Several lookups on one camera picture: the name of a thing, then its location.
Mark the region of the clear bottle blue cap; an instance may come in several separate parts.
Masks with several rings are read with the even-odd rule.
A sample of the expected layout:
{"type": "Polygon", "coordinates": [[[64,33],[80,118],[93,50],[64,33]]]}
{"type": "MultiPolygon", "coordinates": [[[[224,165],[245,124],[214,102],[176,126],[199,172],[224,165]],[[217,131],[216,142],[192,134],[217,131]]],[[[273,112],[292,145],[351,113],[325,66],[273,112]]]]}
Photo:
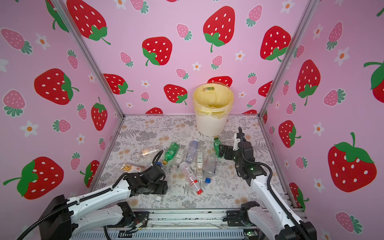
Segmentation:
{"type": "Polygon", "coordinates": [[[203,168],[205,183],[207,184],[211,183],[212,178],[215,175],[216,166],[217,166],[217,155],[209,154],[203,168]]]}

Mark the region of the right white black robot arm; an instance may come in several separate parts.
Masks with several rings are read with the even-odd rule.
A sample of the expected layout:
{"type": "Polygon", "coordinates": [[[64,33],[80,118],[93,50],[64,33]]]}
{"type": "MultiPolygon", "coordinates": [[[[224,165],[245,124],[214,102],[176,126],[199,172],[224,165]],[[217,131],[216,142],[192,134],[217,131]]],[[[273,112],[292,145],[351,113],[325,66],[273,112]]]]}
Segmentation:
{"type": "Polygon", "coordinates": [[[238,176],[257,193],[270,214],[267,216],[258,203],[246,204],[244,221],[257,226],[270,240],[316,240],[313,224],[305,223],[271,185],[272,168],[256,162],[252,144],[236,139],[235,145],[220,145],[219,156],[235,162],[238,176]]]}

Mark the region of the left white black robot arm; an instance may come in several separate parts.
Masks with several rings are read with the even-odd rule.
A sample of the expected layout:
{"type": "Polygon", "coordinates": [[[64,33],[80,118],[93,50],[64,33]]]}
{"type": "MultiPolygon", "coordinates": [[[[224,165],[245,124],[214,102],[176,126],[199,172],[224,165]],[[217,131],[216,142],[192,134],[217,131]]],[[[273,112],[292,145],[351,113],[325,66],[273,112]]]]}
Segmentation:
{"type": "Polygon", "coordinates": [[[42,240],[69,240],[74,235],[95,228],[122,228],[142,226],[127,198],[137,195],[164,195],[168,184],[166,174],[159,165],[142,173],[123,173],[105,188],[79,197],[55,197],[42,216],[18,237],[24,239],[39,228],[42,240]]]}

